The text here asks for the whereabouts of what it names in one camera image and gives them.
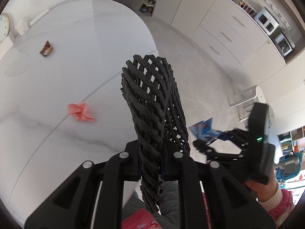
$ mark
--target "pink crumpled wrapper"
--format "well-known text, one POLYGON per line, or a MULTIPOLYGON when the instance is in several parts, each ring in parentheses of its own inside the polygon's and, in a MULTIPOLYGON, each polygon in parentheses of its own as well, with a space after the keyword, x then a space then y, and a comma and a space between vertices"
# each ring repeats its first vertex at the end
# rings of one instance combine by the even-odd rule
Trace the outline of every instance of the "pink crumpled wrapper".
POLYGON ((95 121, 95 118, 88 112, 88 105, 85 102, 69 104, 68 114, 75 116, 78 121, 95 121))

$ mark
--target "clock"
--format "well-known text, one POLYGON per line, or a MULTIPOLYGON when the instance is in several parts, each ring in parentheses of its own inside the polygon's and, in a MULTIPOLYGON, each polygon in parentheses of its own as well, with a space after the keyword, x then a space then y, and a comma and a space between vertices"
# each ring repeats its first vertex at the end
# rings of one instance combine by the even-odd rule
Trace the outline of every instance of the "clock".
POLYGON ((9 35, 10 23, 6 14, 0 14, 0 44, 9 35))

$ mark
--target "gold drawer handle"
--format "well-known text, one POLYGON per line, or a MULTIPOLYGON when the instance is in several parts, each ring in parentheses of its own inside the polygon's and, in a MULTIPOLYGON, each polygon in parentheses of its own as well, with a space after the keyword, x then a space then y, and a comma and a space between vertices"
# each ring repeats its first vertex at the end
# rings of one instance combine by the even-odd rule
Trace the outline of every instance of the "gold drawer handle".
POLYGON ((243 27, 246 27, 239 19, 237 19, 235 16, 233 16, 234 19, 236 19, 243 27))
POLYGON ((225 36, 229 41, 231 41, 232 42, 232 40, 227 36, 227 35, 225 35, 225 33, 224 32, 221 32, 222 33, 222 35, 223 36, 225 36))
POLYGON ((217 52, 217 51, 213 48, 213 46, 210 46, 210 45, 209 45, 209 47, 211 47, 212 50, 213 50, 214 52, 216 52, 218 55, 220 55, 219 52, 217 52))

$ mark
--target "brown candy wrapper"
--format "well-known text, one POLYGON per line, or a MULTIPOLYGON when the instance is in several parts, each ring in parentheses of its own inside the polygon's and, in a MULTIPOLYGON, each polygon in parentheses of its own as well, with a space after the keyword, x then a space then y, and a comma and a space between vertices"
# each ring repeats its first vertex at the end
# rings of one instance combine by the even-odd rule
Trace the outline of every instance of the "brown candy wrapper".
POLYGON ((49 41, 45 43, 45 46, 41 50, 40 54, 44 57, 48 56, 50 52, 53 51, 53 45, 50 44, 49 41))

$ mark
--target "silver bolt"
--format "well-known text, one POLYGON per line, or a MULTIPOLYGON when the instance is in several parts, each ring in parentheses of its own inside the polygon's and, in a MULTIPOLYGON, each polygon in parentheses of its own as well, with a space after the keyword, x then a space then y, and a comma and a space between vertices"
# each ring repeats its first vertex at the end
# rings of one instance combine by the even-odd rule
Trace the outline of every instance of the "silver bolt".
POLYGON ((92 166, 92 162, 91 162, 91 161, 86 161, 86 162, 83 163, 83 167, 84 167, 85 169, 88 169, 88 168, 90 168, 91 166, 92 166))
POLYGON ((214 169, 217 169, 217 168, 219 167, 219 163, 216 162, 216 161, 212 161, 212 162, 210 163, 210 166, 211 166, 212 168, 214 168, 214 169))
POLYGON ((120 153, 120 158, 127 158, 128 156, 129 156, 129 153, 126 152, 126 151, 122 151, 122 152, 120 153))
POLYGON ((183 153, 182 153, 182 152, 179 152, 179 151, 176 151, 176 152, 174 152, 173 156, 174 156, 175 158, 182 158, 182 157, 183 157, 183 153))

